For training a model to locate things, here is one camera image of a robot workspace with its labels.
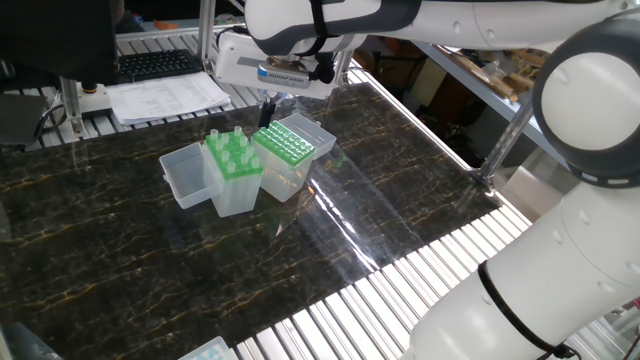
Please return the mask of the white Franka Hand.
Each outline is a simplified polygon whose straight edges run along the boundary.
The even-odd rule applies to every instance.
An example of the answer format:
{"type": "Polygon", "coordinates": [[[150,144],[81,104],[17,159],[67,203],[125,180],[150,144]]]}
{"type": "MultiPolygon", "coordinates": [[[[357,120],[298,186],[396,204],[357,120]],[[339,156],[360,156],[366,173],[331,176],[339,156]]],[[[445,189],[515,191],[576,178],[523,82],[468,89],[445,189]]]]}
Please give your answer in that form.
{"type": "MultiPolygon", "coordinates": [[[[280,32],[270,38],[227,32],[219,36],[215,77],[223,83],[258,90],[328,97],[342,86],[354,51],[354,36],[318,36],[312,32],[280,32]]],[[[258,127],[268,128],[277,100],[265,100],[258,127]]]]}

